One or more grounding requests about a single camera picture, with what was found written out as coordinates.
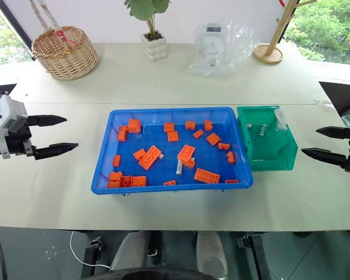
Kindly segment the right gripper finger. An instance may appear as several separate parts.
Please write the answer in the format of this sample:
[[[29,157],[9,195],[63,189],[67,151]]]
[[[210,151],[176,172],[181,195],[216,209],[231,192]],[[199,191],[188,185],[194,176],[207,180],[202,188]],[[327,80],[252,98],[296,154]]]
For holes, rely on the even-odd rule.
[[[345,170],[350,170],[350,167],[347,165],[347,157],[345,155],[333,153],[330,150],[320,148],[303,148],[301,151],[305,155],[318,161],[337,165]]]
[[[330,138],[350,139],[350,128],[329,126],[316,129],[316,132]]]

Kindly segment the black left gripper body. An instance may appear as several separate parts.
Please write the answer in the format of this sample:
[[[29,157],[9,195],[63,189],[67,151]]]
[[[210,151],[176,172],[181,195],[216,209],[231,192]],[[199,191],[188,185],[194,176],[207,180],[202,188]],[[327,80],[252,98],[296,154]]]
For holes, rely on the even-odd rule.
[[[33,145],[30,138],[32,133],[30,126],[37,125],[35,115],[28,116],[27,120],[20,119],[13,128],[8,130],[8,136],[5,137],[6,144],[10,154],[33,156]]]

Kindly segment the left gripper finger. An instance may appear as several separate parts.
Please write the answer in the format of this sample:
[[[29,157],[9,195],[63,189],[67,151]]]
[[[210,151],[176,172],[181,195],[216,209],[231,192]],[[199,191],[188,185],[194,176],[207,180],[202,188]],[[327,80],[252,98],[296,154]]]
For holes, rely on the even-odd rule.
[[[34,158],[36,160],[51,158],[67,153],[78,146],[77,143],[56,143],[46,148],[37,149],[34,147]]]
[[[27,118],[28,126],[46,127],[66,122],[67,119],[58,115],[31,115]]]

